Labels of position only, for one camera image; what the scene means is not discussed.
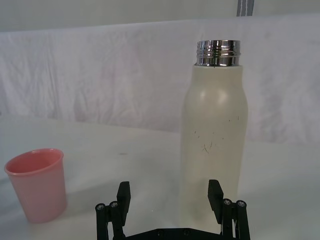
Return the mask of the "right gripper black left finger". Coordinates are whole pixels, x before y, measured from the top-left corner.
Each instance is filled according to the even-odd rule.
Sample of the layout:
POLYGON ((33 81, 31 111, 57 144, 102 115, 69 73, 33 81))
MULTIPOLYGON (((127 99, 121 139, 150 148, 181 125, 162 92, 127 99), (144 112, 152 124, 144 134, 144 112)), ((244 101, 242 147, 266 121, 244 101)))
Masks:
POLYGON ((98 240, 108 240, 108 223, 112 223, 113 240, 126 238, 123 227, 131 201, 130 182, 123 181, 119 184, 116 200, 109 205, 99 203, 95 206, 96 212, 96 237, 98 240))

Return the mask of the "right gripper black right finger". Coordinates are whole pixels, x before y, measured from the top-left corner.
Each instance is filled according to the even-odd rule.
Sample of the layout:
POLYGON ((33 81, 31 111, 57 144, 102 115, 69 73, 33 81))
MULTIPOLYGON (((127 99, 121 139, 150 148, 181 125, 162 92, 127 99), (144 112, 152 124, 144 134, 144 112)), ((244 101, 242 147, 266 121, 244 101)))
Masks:
POLYGON ((243 200, 232 202, 224 198, 218 180, 208 182, 208 200, 220 225, 220 233, 214 233, 214 240, 250 240, 247 204, 243 200))

